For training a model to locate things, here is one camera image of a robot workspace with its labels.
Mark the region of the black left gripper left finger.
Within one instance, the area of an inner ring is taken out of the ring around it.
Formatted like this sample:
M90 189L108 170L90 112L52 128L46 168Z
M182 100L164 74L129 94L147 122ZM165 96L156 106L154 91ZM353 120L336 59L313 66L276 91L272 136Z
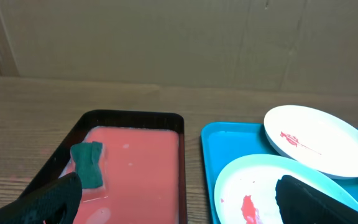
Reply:
M72 172L0 208L0 223L72 224L81 198L81 180Z

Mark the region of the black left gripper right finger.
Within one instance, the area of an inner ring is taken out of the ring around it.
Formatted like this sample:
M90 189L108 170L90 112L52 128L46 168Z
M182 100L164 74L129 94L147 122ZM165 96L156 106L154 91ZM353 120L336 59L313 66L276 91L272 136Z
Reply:
M290 175L275 191L284 224L358 224L358 211Z

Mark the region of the light blue plate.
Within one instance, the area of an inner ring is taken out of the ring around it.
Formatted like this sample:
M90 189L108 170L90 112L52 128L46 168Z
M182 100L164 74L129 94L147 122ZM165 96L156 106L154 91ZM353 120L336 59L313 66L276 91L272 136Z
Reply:
M275 187L284 175L358 211L358 202L317 170L282 156L253 154L233 160L218 175L214 205L220 223L282 223Z

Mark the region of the green scrubbing sponge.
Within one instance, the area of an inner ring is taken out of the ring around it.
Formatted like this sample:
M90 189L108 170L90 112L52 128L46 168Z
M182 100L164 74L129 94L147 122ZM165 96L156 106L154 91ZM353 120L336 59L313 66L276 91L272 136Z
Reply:
M97 189L103 185L99 160L103 151L101 142L82 142L71 147L75 172L81 179L83 189Z

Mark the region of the white plate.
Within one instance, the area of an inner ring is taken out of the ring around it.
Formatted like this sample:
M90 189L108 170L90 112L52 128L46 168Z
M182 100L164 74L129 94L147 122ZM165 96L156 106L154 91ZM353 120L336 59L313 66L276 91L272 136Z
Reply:
M264 116L269 143L284 157L333 179L358 178L358 129L314 108L277 106Z

